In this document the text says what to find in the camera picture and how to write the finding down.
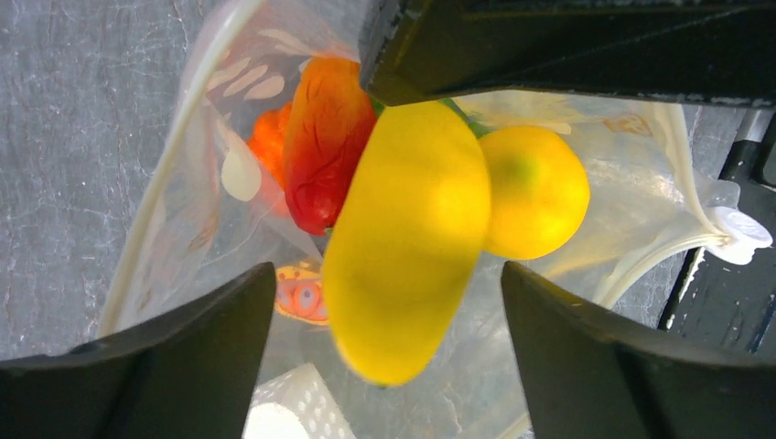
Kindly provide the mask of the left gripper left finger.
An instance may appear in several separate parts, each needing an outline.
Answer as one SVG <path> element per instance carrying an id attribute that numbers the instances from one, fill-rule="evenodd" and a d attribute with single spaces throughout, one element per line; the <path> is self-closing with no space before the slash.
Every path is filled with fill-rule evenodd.
<path id="1" fill-rule="evenodd" d="M 238 438 L 275 300 L 262 262 L 204 296 L 58 356 L 1 364 L 4 438 Z"/>

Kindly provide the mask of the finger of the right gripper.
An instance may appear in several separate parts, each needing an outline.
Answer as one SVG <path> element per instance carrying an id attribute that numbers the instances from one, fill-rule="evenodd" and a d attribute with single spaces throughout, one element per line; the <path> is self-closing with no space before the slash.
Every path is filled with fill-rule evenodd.
<path id="1" fill-rule="evenodd" d="M 371 1 L 361 86 L 387 104 L 503 89 L 771 108 L 772 1 Z"/>

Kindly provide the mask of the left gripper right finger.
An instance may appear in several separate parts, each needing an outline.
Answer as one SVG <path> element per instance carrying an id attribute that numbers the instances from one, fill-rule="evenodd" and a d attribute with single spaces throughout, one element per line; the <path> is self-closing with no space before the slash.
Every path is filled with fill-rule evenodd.
<path id="1" fill-rule="evenodd" d="M 775 364 L 652 329 L 517 262 L 504 313 L 538 438 L 772 438 Z"/>

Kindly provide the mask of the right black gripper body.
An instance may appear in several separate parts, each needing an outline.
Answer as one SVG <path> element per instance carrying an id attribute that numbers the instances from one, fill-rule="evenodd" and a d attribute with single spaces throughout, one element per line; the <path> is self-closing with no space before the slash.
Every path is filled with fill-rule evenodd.
<path id="1" fill-rule="evenodd" d="M 739 208 L 774 232 L 774 112 L 746 113 L 720 176 L 739 184 Z M 756 252 L 745 266 L 689 252 L 658 327 L 695 342 L 774 357 L 774 248 Z"/>

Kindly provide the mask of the clear zip top bag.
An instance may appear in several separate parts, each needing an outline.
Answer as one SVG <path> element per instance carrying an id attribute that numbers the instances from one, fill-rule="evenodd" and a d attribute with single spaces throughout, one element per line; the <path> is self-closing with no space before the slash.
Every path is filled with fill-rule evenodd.
<path id="1" fill-rule="evenodd" d="M 184 70 L 170 134 L 130 230 L 98 333 L 108 336 L 197 299 L 260 262 L 320 265 L 322 248 L 286 210 L 283 190 L 243 135 L 289 101 L 314 56 L 356 59 L 370 1 L 230 1 L 210 15 Z M 735 183 L 693 168 L 679 105 L 531 91 L 458 99 L 488 128 L 543 126 L 584 165 L 585 221 L 529 267 L 613 306 L 649 269 L 698 247 L 728 262 L 769 249 L 738 211 Z M 329 330 L 278 315 L 259 385 L 315 366 L 352 438 L 506 438 L 530 426 L 502 308 L 503 261 L 484 255 L 434 359 L 380 390 L 343 364 Z"/>

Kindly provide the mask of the yellow toy lemon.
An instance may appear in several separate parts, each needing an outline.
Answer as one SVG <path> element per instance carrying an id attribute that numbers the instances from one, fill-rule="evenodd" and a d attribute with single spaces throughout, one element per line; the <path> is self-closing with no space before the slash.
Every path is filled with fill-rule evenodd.
<path id="1" fill-rule="evenodd" d="M 479 143 L 491 181 L 485 250 L 533 260 L 566 244 L 591 198 L 586 169 L 568 143 L 539 126 L 501 128 Z"/>

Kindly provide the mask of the yellow toy mango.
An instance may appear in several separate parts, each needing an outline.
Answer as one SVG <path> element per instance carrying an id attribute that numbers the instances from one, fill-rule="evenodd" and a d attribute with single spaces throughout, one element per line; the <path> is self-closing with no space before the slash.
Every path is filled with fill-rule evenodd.
<path id="1" fill-rule="evenodd" d="M 441 102 L 383 111 L 324 254 L 334 344 L 362 379 L 399 386 L 435 355 L 490 221 L 475 134 Z"/>

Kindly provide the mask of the green toy grapes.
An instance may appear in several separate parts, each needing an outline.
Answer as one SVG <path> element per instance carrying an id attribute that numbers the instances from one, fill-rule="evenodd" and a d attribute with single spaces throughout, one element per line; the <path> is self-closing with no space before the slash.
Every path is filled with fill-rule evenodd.
<path id="1" fill-rule="evenodd" d="M 373 97 L 370 98 L 370 101 L 375 114 L 377 116 L 380 116 L 383 110 L 385 109 L 385 104 Z M 479 123 L 474 119 L 472 119 L 471 117 L 469 117 L 468 115 L 466 115 L 465 112 L 461 110 L 460 107 L 451 98 L 440 99 L 438 100 L 438 102 L 444 104 L 453 112 L 455 112 L 467 124 L 470 131 L 473 132 L 477 138 L 481 138 L 482 136 L 491 132 L 490 128 L 486 127 L 482 123 Z"/>

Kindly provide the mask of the orange toy pumpkin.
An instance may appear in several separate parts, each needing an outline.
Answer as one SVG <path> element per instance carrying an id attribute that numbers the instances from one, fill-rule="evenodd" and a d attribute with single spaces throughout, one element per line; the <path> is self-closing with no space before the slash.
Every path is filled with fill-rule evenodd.
<path id="1" fill-rule="evenodd" d="M 253 125 L 253 134 L 247 141 L 250 151 L 270 172 L 280 188 L 285 187 L 284 146 L 291 109 L 292 102 L 287 102 L 279 109 L 260 115 Z"/>

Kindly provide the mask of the red orange toy chili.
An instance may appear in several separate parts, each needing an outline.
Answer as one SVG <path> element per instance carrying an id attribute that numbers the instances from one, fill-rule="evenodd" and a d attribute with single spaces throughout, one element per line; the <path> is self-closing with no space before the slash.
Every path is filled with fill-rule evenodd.
<path id="1" fill-rule="evenodd" d="M 284 145 L 284 192 L 295 224 L 322 236 L 344 205 L 377 115 L 359 85 L 360 65 L 315 57 L 292 100 Z"/>

